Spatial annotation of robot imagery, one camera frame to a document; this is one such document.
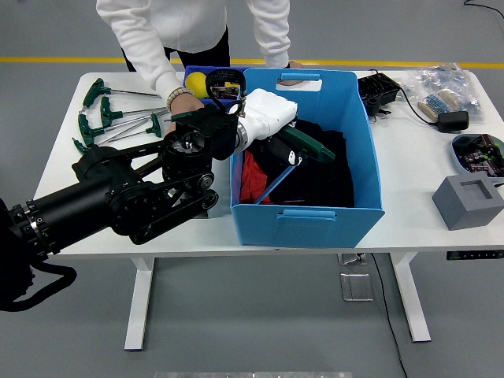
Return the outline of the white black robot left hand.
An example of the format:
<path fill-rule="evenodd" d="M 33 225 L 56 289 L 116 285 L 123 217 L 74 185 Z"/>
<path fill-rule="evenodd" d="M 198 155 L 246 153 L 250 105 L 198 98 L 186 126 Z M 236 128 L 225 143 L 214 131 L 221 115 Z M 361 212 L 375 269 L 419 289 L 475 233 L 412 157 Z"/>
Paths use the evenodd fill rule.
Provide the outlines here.
<path fill-rule="evenodd" d="M 300 153 L 278 136 L 280 129 L 296 118 L 297 112 L 296 102 L 261 88 L 253 90 L 246 97 L 244 116 L 238 116 L 234 152 L 248 149 L 282 165 L 300 165 Z"/>

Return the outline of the person's left hand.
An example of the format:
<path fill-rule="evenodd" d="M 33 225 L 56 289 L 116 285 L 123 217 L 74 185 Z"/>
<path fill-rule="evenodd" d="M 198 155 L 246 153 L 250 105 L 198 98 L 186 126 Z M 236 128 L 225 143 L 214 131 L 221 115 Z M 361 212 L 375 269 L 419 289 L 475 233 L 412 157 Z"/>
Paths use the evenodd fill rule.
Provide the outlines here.
<path fill-rule="evenodd" d="M 290 60 L 287 66 L 284 67 L 285 69 L 303 69 L 304 65 L 302 63 L 299 63 L 297 61 L 292 61 Z M 282 80 L 278 79 L 277 83 L 282 86 L 294 86 L 296 84 L 301 83 L 301 80 Z"/>

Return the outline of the person's right hand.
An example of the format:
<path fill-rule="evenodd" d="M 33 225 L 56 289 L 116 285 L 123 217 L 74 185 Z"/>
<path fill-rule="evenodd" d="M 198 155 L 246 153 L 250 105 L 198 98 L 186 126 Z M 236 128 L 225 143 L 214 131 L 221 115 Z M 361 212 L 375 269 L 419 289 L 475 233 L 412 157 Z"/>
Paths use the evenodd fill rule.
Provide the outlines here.
<path fill-rule="evenodd" d="M 192 112 L 204 107 L 203 103 L 189 93 L 178 94 L 170 102 L 167 102 L 171 118 L 181 113 Z"/>

